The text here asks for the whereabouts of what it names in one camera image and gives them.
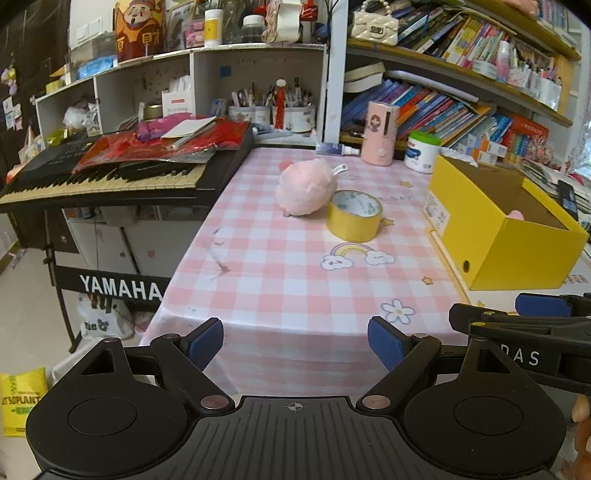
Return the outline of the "person's right hand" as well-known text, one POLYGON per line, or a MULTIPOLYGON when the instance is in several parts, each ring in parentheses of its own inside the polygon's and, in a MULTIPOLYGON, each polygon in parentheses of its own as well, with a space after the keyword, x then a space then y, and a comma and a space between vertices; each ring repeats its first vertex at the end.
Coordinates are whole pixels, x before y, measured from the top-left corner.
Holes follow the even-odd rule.
POLYGON ((586 480, 590 478, 590 399, 579 395, 571 411, 576 425, 574 451, 576 459, 562 460, 558 476, 560 479, 586 480))

